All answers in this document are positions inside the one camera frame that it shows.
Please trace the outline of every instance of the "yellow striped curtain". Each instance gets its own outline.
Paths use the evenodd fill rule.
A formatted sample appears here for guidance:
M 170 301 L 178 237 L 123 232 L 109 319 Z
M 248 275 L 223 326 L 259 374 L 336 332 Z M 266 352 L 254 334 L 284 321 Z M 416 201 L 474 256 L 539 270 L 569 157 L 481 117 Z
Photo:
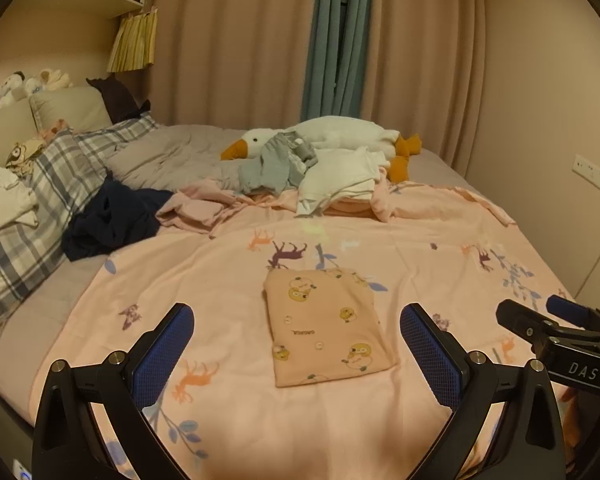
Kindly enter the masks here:
M 108 72 L 140 70 L 154 63 L 158 10 L 123 18 L 111 50 Z

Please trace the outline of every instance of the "blue gripper pad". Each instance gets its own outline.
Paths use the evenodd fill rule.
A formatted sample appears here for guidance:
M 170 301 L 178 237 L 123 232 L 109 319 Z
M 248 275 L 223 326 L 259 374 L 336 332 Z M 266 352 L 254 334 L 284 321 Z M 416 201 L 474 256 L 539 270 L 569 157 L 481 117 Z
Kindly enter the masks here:
M 134 371 L 133 398 L 138 409 L 153 406 L 193 335 L 193 311 L 185 306 L 162 330 Z
M 575 326 L 586 327 L 589 321 L 589 309 L 573 301 L 565 300 L 555 294 L 546 300 L 549 314 L 559 317 Z
M 456 410 L 462 394 L 460 372 L 410 305 L 400 314 L 400 333 L 438 402 Z

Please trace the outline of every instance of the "orange deer print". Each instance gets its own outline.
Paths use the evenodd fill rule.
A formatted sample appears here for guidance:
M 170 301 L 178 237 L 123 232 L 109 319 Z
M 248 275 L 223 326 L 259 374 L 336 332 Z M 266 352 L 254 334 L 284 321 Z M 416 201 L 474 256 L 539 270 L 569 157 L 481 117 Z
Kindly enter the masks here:
M 260 248 L 258 247 L 258 245 L 268 245 L 271 243 L 273 238 L 276 236 L 275 233 L 273 233 L 273 236 L 269 236 L 269 233 L 267 233 L 266 231 L 264 231 L 264 236 L 260 236 L 261 233 L 262 233 L 262 231 L 258 231 L 257 229 L 255 229 L 253 231 L 253 238 L 251 239 L 251 242 L 247 246 L 248 250 L 259 251 Z
M 509 339 L 505 339 L 502 344 L 502 354 L 503 354 L 503 361 L 505 362 L 505 364 L 510 365 L 513 362 L 513 359 L 511 358 L 511 356 L 509 355 L 509 352 L 511 352 L 513 350 L 513 347 L 515 346 L 515 343 L 513 341 L 513 338 L 510 337 Z
M 201 374 L 196 374 L 196 369 L 198 368 L 197 362 L 194 363 L 193 369 L 189 368 L 189 363 L 186 359 L 184 359 L 184 364 L 187 366 L 187 373 L 182 380 L 176 384 L 174 391 L 171 393 L 173 398 L 181 404 L 185 400 L 188 402 L 193 402 L 193 397 L 191 397 L 191 395 L 189 395 L 186 391 L 187 386 L 206 386 L 211 382 L 211 378 L 217 374 L 218 370 L 220 369 L 220 363 L 216 363 L 216 369 L 213 372 L 209 372 L 206 365 L 202 363 L 204 371 Z

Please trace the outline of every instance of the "metal screw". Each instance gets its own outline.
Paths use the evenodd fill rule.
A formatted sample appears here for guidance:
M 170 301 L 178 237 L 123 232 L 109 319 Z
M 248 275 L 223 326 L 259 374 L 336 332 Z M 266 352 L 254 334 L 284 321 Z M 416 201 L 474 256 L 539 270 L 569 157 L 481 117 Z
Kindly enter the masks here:
M 62 370 L 64 370 L 65 366 L 66 366 L 66 361 L 64 361 L 62 359 L 58 359 L 58 361 L 54 361 L 54 363 L 51 365 L 51 371 L 52 372 L 61 372 Z
M 471 361 L 473 361 L 477 365 L 481 365 L 487 362 L 487 356 L 477 350 L 469 352 L 469 359 L 471 359 Z
M 125 360 L 126 354 L 122 350 L 116 350 L 109 354 L 109 362 L 112 365 L 119 365 Z
M 531 359 L 529 366 L 531 366 L 531 368 L 536 372 L 541 372 L 544 370 L 544 365 L 538 361 L 538 359 Z

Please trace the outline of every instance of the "plaid pillow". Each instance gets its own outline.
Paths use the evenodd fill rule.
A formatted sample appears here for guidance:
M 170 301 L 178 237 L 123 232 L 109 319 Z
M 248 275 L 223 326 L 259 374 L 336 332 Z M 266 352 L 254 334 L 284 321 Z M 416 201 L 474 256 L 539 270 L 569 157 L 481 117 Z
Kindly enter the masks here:
M 72 136 L 64 130 L 36 159 L 30 187 L 38 199 L 38 227 L 12 224 L 0 229 L 0 333 L 20 303 L 64 259 L 62 232 L 100 189 L 104 160 L 120 144 L 157 126 L 143 114 L 99 132 Z

